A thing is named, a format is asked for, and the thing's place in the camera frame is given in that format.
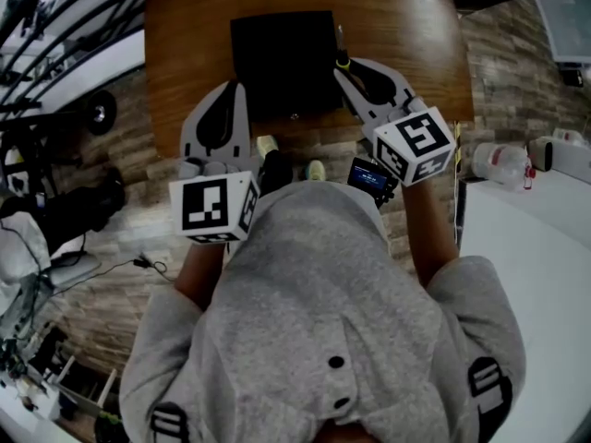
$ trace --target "screen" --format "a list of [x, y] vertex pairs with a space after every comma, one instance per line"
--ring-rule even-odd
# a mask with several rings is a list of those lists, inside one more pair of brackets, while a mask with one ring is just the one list
[[353, 166], [353, 180], [357, 182], [362, 182], [367, 184], [368, 186], [382, 189], [386, 185], [386, 181], [388, 180], [386, 176], [379, 175], [364, 169], [363, 167]]

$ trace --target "black cable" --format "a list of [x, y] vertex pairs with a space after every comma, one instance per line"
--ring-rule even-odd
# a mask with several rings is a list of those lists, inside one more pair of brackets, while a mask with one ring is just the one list
[[2, 221], [2, 219], [0, 219], [0, 228], [2, 228], [6, 232], [12, 232], [16, 236], [18, 236], [18, 238], [20, 238], [20, 241], [22, 241], [22, 244], [27, 248], [27, 251], [29, 251], [30, 256], [33, 258], [33, 261], [35, 261], [35, 264], [37, 265], [37, 274], [41, 275], [41, 263], [39, 262], [39, 259], [37, 259], [37, 257], [33, 254], [33, 250], [25, 241], [25, 238], [22, 237], [22, 234], [20, 234], [17, 230], [13, 230], [12, 228], [6, 228], [4, 226], [4, 222]]
[[[158, 269], [158, 264], [162, 264], [162, 270]], [[174, 279], [170, 279], [166, 277], [164, 274], [168, 271], [168, 267], [162, 261], [154, 261], [151, 263], [150, 267], [158, 272], [161, 276], [163, 276], [167, 281], [174, 282]]]
[[72, 285], [70, 285], [69, 287], [66, 287], [65, 289], [62, 289], [61, 291], [58, 291], [52, 295], [49, 296], [50, 299], [54, 298], [56, 295], [59, 295], [60, 293], [64, 293], [69, 291], [70, 289], [76, 287], [79, 284], [82, 284], [83, 282], [89, 281], [90, 279], [94, 279], [96, 277], [101, 277], [104, 276], [105, 274], [108, 274], [109, 272], [111, 272], [113, 269], [115, 268], [120, 268], [121, 266], [125, 266], [126, 264], [129, 264], [130, 262], [133, 262], [135, 259], [130, 259], [129, 261], [126, 262], [121, 262], [119, 264], [115, 264], [114, 266], [112, 266], [111, 268], [109, 268], [108, 270], [106, 270], [105, 272], [99, 272], [98, 274], [94, 274], [90, 277], [87, 277], [86, 279], [83, 279], [82, 281], [78, 281]]
[[80, 247], [80, 250], [78, 251], [78, 256], [76, 257], [76, 260], [72, 263], [72, 264], [60, 264], [58, 266], [52, 266], [52, 269], [57, 269], [57, 268], [71, 268], [72, 266], [76, 266], [79, 262], [80, 262], [80, 258], [84, 256], [84, 246], [86, 245], [86, 234], [84, 234], [84, 237], [82, 238], [82, 246]]
[[30, 318], [30, 328], [32, 329], [33, 319], [35, 318], [35, 304], [37, 303], [37, 296], [39, 295], [39, 291], [41, 290], [41, 263], [39, 262], [39, 259], [37, 259], [37, 257], [34, 255], [33, 250], [30, 248], [29, 244], [25, 241], [25, 238], [22, 237], [22, 234], [20, 234], [17, 230], [5, 227], [2, 219], [0, 219], [0, 228], [2, 228], [5, 232], [12, 232], [16, 236], [18, 236], [22, 244], [27, 248], [27, 251], [29, 251], [29, 254], [35, 261], [35, 264], [37, 265], [37, 276], [35, 277], [35, 283], [33, 285], [33, 296], [30, 302], [30, 312], [27, 315], [27, 318], [25, 318], [25, 321], [27, 321]]

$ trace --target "wooden floor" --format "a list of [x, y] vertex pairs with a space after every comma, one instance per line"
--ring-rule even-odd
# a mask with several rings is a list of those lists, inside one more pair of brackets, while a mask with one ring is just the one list
[[[476, 120], [464, 125], [464, 171], [480, 141], [514, 142], [548, 134], [556, 126], [582, 129], [591, 106], [587, 90], [566, 88], [550, 60], [549, 45], [533, 0], [516, 0], [463, 18]], [[61, 150], [79, 150], [81, 169], [56, 171], [64, 190], [93, 185], [106, 169], [118, 167], [127, 184], [127, 205], [100, 233], [89, 233], [87, 250], [103, 262], [100, 270], [140, 252], [178, 272], [188, 241], [173, 234], [167, 184], [176, 161], [156, 154], [144, 71], [108, 88], [117, 98], [115, 128], [102, 137], [79, 130], [56, 137]], [[344, 182], [360, 152], [358, 127], [279, 137], [282, 150], [301, 169], [312, 159], [325, 163], [330, 180]], [[437, 178], [438, 194], [452, 212], [451, 171]], [[400, 195], [381, 210], [392, 257], [413, 271]], [[125, 365], [150, 293], [170, 284], [150, 270], [127, 265], [55, 298], [37, 320], [53, 320], [70, 336], [78, 359], [100, 370]]]

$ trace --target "person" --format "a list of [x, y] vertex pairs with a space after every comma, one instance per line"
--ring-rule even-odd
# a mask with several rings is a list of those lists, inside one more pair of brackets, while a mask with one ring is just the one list
[[130, 439], [489, 441], [523, 386], [525, 350], [493, 265], [459, 257], [430, 181], [403, 187], [418, 281], [374, 200], [290, 184], [272, 138], [249, 238], [193, 245], [154, 292], [121, 383]]
[[89, 230], [100, 231], [124, 204], [123, 180], [115, 168], [99, 186], [76, 188], [42, 207], [34, 195], [7, 198], [0, 206], [0, 316], [17, 298], [23, 278], [50, 268], [60, 246]]

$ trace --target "black pattern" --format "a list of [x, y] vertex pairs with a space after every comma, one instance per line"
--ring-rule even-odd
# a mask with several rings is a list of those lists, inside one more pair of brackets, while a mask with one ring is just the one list
[[488, 443], [501, 427], [513, 402], [513, 385], [497, 360], [480, 357], [468, 369], [468, 384], [478, 408], [478, 443]]
[[445, 168], [445, 162], [447, 161], [449, 155], [449, 152], [443, 152], [442, 154], [438, 154], [434, 158], [422, 161], [416, 167], [415, 176], [413, 177], [413, 183], [420, 181], [425, 177], [429, 177], [434, 173], [440, 173], [441, 171], [443, 171], [443, 169]]
[[398, 179], [404, 180], [406, 171], [408, 171], [408, 161], [403, 158], [392, 147], [388, 146], [380, 137], [378, 137], [378, 155], [377, 159]]
[[[206, 209], [205, 190], [219, 190], [219, 202]], [[200, 220], [191, 220], [191, 215], [199, 215]], [[228, 187], [226, 179], [215, 179], [183, 186], [183, 230], [217, 228], [228, 226]]]
[[247, 197], [242, 206], [242, 213], [240, 214], [240, 220], [238, 221], [238, 226], [244, 230], [244, 233], [248, 233], [258, 198], [259, 194], [257, 193], [257, 188], [251, 182], [250, 186], [248, 186]]
[[396, 128], [417, 157], [450, 144], [450, 140], [428, 113], [397, 123]]
[[202, 243], [204, 245], [208, 243], [225, 243], [228, 241], [239, 241], [240, 239], [233, 233], [197, 234], [195, 236], [189, 236], [189, 238], [193, 241], [196, 241], [197, 243]]
[[171, 438], [178, 443], [189, 442], [187, 414], [173, 402], [161, 402], [154, 407], [150, 429], [154, 443], [170, 441]]

